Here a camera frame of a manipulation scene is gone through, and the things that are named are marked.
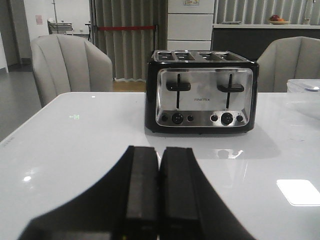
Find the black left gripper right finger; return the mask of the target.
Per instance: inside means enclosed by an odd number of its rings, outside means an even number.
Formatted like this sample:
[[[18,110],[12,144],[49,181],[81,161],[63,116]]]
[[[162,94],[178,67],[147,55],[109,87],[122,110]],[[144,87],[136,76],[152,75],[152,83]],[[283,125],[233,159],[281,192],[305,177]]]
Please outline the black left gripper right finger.
[[[160,239],[254,239],[211,186],[191,148],[167,147],[159,175]]]

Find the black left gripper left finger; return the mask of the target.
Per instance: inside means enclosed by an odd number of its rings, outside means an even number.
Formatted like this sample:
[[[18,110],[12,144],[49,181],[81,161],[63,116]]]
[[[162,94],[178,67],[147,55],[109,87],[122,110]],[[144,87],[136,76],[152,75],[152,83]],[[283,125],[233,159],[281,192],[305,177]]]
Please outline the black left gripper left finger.
[[[23,240],[155,240],[158,158],[129,146],[98,182],[60,207],[32,219]]]

